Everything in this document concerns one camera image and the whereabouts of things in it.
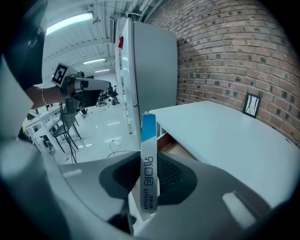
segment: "black framed picture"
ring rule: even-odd
[[[261,97],[247,93],[243,113],[256,118],[260,103]]]

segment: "ceiling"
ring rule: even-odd
[[[110,21],[112,15],[122,15],[119,19],[120,32],[124,27],[128,9],[141,14],[140,6],[144,0],[48,0],[46,18],[48,27],[67,18],[93,12],[94,19],[78,22],[45,37],[43,53],[43,82],[51,80],[58,63],[64,63],[83,71],[86,76],[95,71],[110,69],[115,71],[114,45],[110,42]],[[148,0],[144,16],[154,10],[158,0]],[[83,62],[106,58],[106,61],[84,65]]]

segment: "white refrigerator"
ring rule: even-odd
[[[122,36],[124,91],[132,134],[140,146],[143,114],[176,105],[176,35],[128,18]]]

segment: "white desk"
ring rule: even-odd
[[[150,113],[196,159],[224,169],[271,207],[291,196],[300,173],[300,150],[266,124],[210,101]]]
[[[39,146],[38,141],[34,137],[34,131],[33,127],[41,124],[41,131],[45,133],[45,135],[48,137],[49,141],[52,143],[53,147],[55,148],[56,151],[61,151],[61,154],[63,155],[63,158],[67,158],[67,156],[62,152],[60,149],[59,145],[55,141],[55,139],[52,137],[51,133],[49,132],[49,127],[47,126],[45,120],[49,118],[50,116],[53,116],[55,113],[58,113],[60,111],[60,107],[55,107],[50,109],[49,111],[38,115],[35,119],[33,119],[30,123],[26,124],[25,127],[28,130],[29,135],[31,136],[33,142],[36,144],[36,146],[42,151],[41,147]]]

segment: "floor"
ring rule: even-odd
[[[139,150],[134,136],[129,134],[121,104],[111,105],[110,102],[107,102],[107,105],[101,107],[89,107],[85,118],[78,114],[76,119],[79,126],[76,123],[75,126],[82,139],[79,139],[73,129],[70,129],[70,135],[79,148],[76,150],[78,163],[107,158],[112,151],[116,150]],[[56,152],[54,157],[57,163],[72,163],[70,147],[66,140],[60,138],[58,140],[66,154],[62,155],[62,152]],[[112,140],[118,141],[120,146],[114,144]],[[115,155],[124,153],[126,152],[116,152]]]

